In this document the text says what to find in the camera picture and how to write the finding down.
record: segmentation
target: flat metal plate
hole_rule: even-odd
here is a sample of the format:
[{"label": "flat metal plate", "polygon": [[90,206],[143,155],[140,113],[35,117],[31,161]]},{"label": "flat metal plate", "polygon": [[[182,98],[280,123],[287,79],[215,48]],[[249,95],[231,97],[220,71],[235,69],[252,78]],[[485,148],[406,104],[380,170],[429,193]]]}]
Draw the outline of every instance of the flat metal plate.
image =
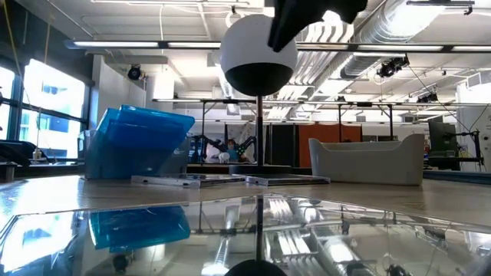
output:
[{"label": "flat metal plate", "polygon": [[320,176],[299,176],[292,174],[271,174],[271,175],[244,175],[245,181],[263,186],[282,186],[282,185],[311,185],[329,184],[328,177]]},{"label": "flat metal plate", "polygon": [[217,184],[242,182],[244,176],[218,176],[204,174],[170,174],[165,176],[132,176],[132,182],[143,184],[158,184],[186,188],[202,188]]}]

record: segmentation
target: white spherical robot head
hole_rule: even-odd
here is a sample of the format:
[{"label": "white spherical robot head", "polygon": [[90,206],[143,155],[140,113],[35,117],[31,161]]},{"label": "white spherical robot head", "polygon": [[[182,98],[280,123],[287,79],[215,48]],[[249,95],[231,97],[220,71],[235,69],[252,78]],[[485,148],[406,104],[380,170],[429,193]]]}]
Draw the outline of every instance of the white spherical robot head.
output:
[{"label": "white spherical robot head", "polygon": [[267,96],[288,83],[297,64],[295,40],[279,53],[268,46],[272,18],[249,15],[225,33],[220,50],[227,81],[248,96]]}]

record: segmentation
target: blue plastic storage bin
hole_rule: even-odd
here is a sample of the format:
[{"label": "blue plastic storage bin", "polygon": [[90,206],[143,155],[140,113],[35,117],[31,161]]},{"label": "blue plastic storage bin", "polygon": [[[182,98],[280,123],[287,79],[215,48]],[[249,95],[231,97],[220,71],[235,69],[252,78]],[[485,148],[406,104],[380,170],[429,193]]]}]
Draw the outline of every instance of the blue plastic storage bin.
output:
[{"label": "blue plastic storage bin", "polygon": [[95,248],[110,252],[176,242],[191,234],[181,206],[95,212],[90,222]]},{"label": "blue plastic storage bin", "polygon": [[158,175],[194,118],[144,108],[107,109],[85,160],[86,179]]}]

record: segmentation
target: lab workbench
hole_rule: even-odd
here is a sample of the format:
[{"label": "lab workbench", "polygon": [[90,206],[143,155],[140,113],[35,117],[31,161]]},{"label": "lab workbench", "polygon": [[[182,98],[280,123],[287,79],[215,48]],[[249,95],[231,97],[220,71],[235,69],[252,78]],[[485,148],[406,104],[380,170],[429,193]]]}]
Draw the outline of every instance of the lab workbench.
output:
[{"label": "lab workbench", "polygon": [[142,185],[129,180],[85,181],[80,176],[58,176],[2,184],[0,193],[4,220],[20,214],[175,205],[277,193],[491,226],[491,189],[488,186],[429,179],[420,187],[335,182],[266,188],[241,182],[183,189]]}]

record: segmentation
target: orange wall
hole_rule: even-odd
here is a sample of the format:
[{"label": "orange wall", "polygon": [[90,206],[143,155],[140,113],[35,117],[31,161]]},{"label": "orange wall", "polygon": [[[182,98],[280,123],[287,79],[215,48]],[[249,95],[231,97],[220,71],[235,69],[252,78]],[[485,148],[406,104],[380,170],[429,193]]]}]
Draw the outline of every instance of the orange wall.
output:
[{"label": "orange wall", "polygon": [[[335,125],[301,125],[298,126],[298,151],[300,158],[300,167],[310,168],[310,151],[308,149],[308,140],[315,138],[323,143],[339,143],[339,124]],[[341,127],[341,139],[349,139],[351,142],[361,142],[361,126]]]}]

